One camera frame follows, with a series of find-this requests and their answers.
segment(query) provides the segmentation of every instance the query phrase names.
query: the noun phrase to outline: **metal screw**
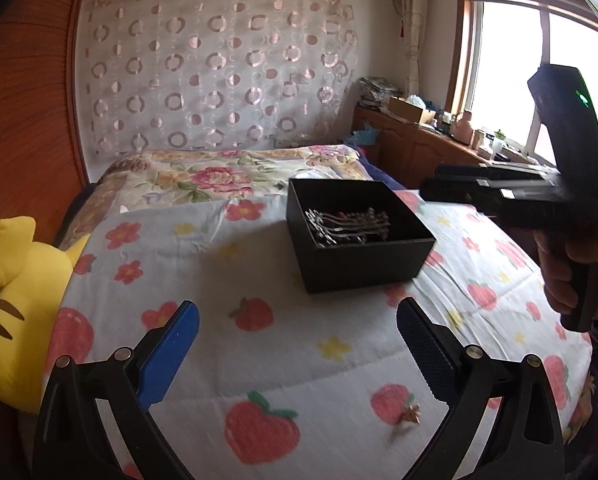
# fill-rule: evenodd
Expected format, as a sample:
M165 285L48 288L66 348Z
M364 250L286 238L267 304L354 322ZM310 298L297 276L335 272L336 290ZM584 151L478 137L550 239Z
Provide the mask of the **metal screw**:
M127 347L123 347L118 349L116 352L114 352L114 358L117 361L125 361L126 359L130 359L130 356L132 355L132 350L130 350Z
M526 362L533 368L538 368L541 366L541 359L536 355L529 355L528 357L526 357Z
M473 359L481 359L484 357L484 351L475 345L470 345L466 348L466 354Z
M69 355L62 355L54 362L54 366L57 368L65 368L67 365L70 364L70 356Z

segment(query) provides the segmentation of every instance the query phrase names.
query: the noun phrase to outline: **pikachu plush toy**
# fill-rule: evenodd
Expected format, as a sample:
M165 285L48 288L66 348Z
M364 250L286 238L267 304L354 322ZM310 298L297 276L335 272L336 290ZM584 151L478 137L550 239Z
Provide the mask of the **pikachu plush toy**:
M0 220L0 401L38 413L54 318L88 237L67 251L33 242L33 218Z

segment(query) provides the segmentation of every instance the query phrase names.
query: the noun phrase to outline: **stack of magazines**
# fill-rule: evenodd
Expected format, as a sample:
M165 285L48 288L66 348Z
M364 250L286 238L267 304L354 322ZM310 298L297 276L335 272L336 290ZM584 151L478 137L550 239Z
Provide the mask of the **stack of magazines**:
M390 99L401 97L403 92L383 77L362 77L359 79L361 96L358 105L370 110L378 110Z

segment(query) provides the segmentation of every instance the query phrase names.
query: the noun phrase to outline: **floral blanket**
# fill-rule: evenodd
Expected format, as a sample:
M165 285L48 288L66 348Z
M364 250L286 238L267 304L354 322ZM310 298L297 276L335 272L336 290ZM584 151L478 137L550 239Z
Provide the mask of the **floral blanket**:
M151 415L195 478L394 480L447 411L396 328L396 307L414 296L463 345L514 361L539 355L562 429L572 436L590 339L562 329L538 267L474 209L397 195L437 239L419 275L326 294L303 288L285 196L104 220L63 297L47 372L62 354L89 362L134 347L191 300L199 335ZM419 425L402 417L415 404ZM499 405L488 403L457 478L478 462ZM102 418L124 471L139 478L109 408Z
M108 168L70 224L61 248L123 211L286 194L288 179L296 177L371 180L359 154L347 146L263 152L146 151Z

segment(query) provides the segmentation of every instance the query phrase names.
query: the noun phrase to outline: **hand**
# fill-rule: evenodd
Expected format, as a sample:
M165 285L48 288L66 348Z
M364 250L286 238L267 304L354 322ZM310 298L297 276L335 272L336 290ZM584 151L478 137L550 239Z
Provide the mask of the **hand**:
M539 262L544 277L544 290L550 306L560 314L572 314L577 306L577 293L570 286L570 266L568 262L551 254L548 237L545 233L535 232L535 241L539 251ZM598 240L589 242L566 242L566 254L581 264L598 263ZM598 319L598 308L593 316Z

